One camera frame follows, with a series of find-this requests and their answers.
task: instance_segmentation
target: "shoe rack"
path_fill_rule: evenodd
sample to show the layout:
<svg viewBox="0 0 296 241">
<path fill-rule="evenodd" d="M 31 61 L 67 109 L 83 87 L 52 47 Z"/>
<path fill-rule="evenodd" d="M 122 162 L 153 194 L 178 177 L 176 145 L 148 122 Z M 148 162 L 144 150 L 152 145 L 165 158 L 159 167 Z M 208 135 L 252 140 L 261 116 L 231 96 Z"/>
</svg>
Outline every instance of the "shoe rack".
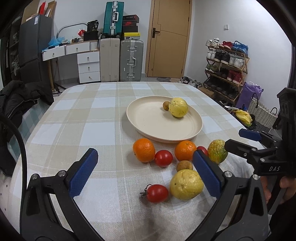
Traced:
<svg viewBox="0 0 296 241">
<path fill-rule="evenodd" d="M 207 76 L 207 79 L 206 79 L 206 80 L 208 80 L 208 79 L 210 78 L 210 76 L 214 76 L 214 77 L 216 77 L 216 78 L 218 78 L 218 79 L 221 79 L 221 80 L 223 80 L 223 81 L 229 83 L 232 87 L 238 89 L 239 94 L 237 95 L 237 97 L 236 97 L 235 99 L 231 99 L 231 98 L 229 98 L 228 96 L 225 96 L 224 94 L 220 93 L 219 91 L 214 90 L 214 89 L 212 89 L 211 87 L 209 87 L 209 86 L 206 85 L 206 88 L 210 89 L 211 91 L 213 91 L 213 92 L 215 92 L 215 93 L 218 93 L 219 95 L 225 97 L 226 99 L 228 99 L 228 100 L 230 100 L 231 102 L 234 103 L 235 101 L 238 100 L 239 95 L 240 95 L 240 93 L 242 92 L 242 88 L 243 88 L 243 85 L 244 85 L 244 79 L 246 78 L 246 76 L 247 76 L 247 74 L 248 74 L 248 66 L 247 66 L 247 64 L 248 64 L 250 58 L 247 57 L 244 53 L 237 52 L 237 51 L 233 51 L 233 50 L 222 49 L 222 48 L 218 48 L 218 47 L 208 47 L 208 49 L 209 49 L 209 50 L 215 50 L 215 51 L 219 51 L 219 50 L 221 50 L 221 51 L 224 51 L 224 52 L 228 52 L 232 57 L 236 57 L 236 56 L 238 56 L 238 57 L 240 57 L 240 58 L 242 57 L 242 58 L 244 59 L 244 65 L 243 65 L 242 68 L 237 68 L 237 67 L 232 66 L 232 65 L 229 65 L 229 64 L 225 64 L 225 63 L 221 63 L 221 62 L 218 62 L 218 61 L 215 61 L 215 60 L 207 59 L 208 64 L 218 63 L 217 67 L 218 67 L 219 71 L 220 71 L 220 69 L 221 69 L 222 67 L 228 67 L 227 69 L 235 70 L 235 71 L 240 72 L 240 73 L 242 74 L 242 80 L 241 80 L 241 82 L 240 82 L 239 84 L 236 84 L 236 83 L 234 83 L 234 82 L 232 82 L 232 81 L 229 81 L 229 80 L 227 80 L 227 79 L 224 79 L 224 78 L 218 76 L 218 75 L 215 74 L 215 73 L 212 73 L 212 72 L 210 72 L 210 71 L 205 70 L 205 74 L 206 74 L 206 76 Z"/>
</svg>

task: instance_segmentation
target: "woven basket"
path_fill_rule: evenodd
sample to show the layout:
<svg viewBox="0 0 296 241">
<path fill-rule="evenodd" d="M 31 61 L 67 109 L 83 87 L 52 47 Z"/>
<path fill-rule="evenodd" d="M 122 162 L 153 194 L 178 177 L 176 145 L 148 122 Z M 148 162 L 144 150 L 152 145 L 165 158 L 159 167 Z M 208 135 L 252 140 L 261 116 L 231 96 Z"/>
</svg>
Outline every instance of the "woven basket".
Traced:
<svg viewBox="0 0 296 241">
<path fill-rule="evenodd" d="M 274 125 L 274 122 L 277 119 L 277 108 L 272 108 L 271 111 L 265 107 L 259 100 L 258 96 L 257 98 L 254 97 L 254 95 L 257 96 L 256 93 L 253 94 L 252 100 L 249 106 L 249 113 L 253 114 L 256 117 L 256 122 L 260 123 L 261 125 L 267 127 L 269 130 L 272 129 L 272 126 Z"/>
</svg>

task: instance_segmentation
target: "plate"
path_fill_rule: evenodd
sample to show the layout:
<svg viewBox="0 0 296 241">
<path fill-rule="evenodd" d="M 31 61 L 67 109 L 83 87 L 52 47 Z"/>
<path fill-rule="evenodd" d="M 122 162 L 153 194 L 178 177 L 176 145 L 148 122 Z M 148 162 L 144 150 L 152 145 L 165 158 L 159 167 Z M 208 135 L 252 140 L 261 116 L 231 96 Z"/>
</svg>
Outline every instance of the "plate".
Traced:
<svg viewBox="0 0 296 241">
<path fill-rule="evenodd" d="M 177 118 L 163 109 L 165 96 L 147 96 L 131 102 L 126 110 L 130 123 L 142 135 L 159 142 L 176 143 L 190 140 L 202 129 L 200 114 L 190 105 L 188 113 Z"/>
</svg>

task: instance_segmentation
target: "tomato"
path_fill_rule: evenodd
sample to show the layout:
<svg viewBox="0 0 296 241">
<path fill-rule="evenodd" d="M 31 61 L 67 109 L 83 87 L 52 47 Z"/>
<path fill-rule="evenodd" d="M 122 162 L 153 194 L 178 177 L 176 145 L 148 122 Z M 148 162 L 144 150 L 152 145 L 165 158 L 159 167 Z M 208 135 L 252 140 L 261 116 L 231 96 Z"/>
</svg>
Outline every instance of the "tomato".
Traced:
<svg viewBox="0 0 296 241">
<path fill-rule="evenodd" d="M 201 150 L 206 156 L 209 156 L 207 149 L 203 146 L 197 147 L 197 150 Z"/>
<path fill-rule="evenodd" d="M 173 161 L 173 155 L 167 150 L 158 151 L 155 154 L 155 163 L 160 167 L 167 167 Z"/>
<path fill-rule="evenodd" d="M 141 194 L 142 198 L 147 197 L 149 202 L 159 203 L 165 201 L 168 198 L 168 189 L 160 184 L 149 184 L 145 188 L 145 192 L 141 192 Z"/>
</svg>

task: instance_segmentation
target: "human hand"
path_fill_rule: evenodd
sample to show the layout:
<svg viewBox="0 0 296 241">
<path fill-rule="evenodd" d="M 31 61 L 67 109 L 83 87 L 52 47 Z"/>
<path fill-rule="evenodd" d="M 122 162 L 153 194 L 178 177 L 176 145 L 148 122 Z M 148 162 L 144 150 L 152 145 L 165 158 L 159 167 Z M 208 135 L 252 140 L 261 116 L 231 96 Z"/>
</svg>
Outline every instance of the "human hand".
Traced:
<svg viewBox="0 0 296 241">
<path fill-rule="evenodd" d="M 266 203 L 268 203 L 268 201 L 271 198 L 271 192 L 267 188 L 267 185 L 268 185 L 267 177 L 262 176 L 260 178 L 260 180 L 261 180 L 261 184 L 262 184 L 262 187 L 263 187 Z M 285 192 L 285 194 L 283 196 L 283 199 L 280 202 L 280 204 L 282 204 L 285 201 L 288 201 L 290 198 L 292 198 L 295 195 L 295 192 L 296 192 L 296 179 L 292 178 L 292 177 L 283 177 L 280 180 L 279 185 L 280 185 L 281 188 L 287 188 L 287 190 L 286 190 L 286 192 Z"/>
</svg>

